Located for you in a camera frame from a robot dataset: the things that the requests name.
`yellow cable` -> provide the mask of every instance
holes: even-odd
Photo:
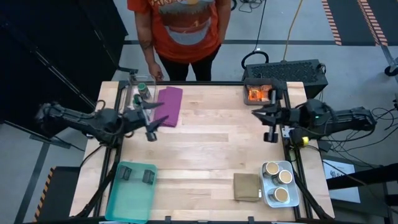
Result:
[[[301,4],[302,4],[302,3],[303,3],[303,0],[300,0],[300,3],[298,4],[298,8],[297,8],[297,11],[296,11],[296,14],[294,15],[294,18],[293,18],[292,25],[290,25],[289,34],[287,35],[286,46],[285,46],[285,53],[284,53],[284,59],[283,59],[283,60],[285,60],[286,52],[287,52],[287,46],[289,45],[290,33],[292,32],[293,25],[294,25],[294,21],[296,20],[297,14],[299,14],[299,10],[300,10],[300,8],[301,8]]]

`tattoo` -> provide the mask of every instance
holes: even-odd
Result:
[[[149,49],[152,47],[152,40],[140,40],[139,45],[143,50]]]

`wooden table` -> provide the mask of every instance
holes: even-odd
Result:
[[[103,82],[98,99],[112,108],[117,87],[117,82]],[[123,142],[122,161],[155,164],[159,169],[150,219],[164,220],[170,215],[172,220],[247,221],[253,216],[255,221],[294,221],[292,208],[270,208],[262,200],[234,200],[234,173],[258,174],[264,161],[284,160],[281,140],[277,144],[262,140],[268,127],[251,115],[258,106],[243,104],[242,87],[176,87],[183,89],[177,127],[159,128],[156,142],[147,142],[144,128]],[[302,83],[288,83],[288,90],[292,106],[306,100]],[[97,147],[95,139],[89,140],[85,156]],[[76,215],[98,188],[104,152],[97,152],[81,169],[70,215]],[[334,217],[319,152],[312,148],[300,152],[309,191]],[[108,189],[101,215],[107,201]],[[305,217],[302,202],[300,211]]]

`teal plastic container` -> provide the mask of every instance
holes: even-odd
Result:
[[[131,169],[128,180],[123,166]],[[149,170],[153,172],[152,184],[143,182],[144,173],[150,173]],[[106,207],[105,219],[137,224],[147,223],[154,201],[156,178],[155,165],[120,162]]]

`graphic t-shirt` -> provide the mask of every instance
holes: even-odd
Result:
[[[175,62],[196,62],[220,45],[215,0],[127,0],[127,8],[152,11],[156,52]]]

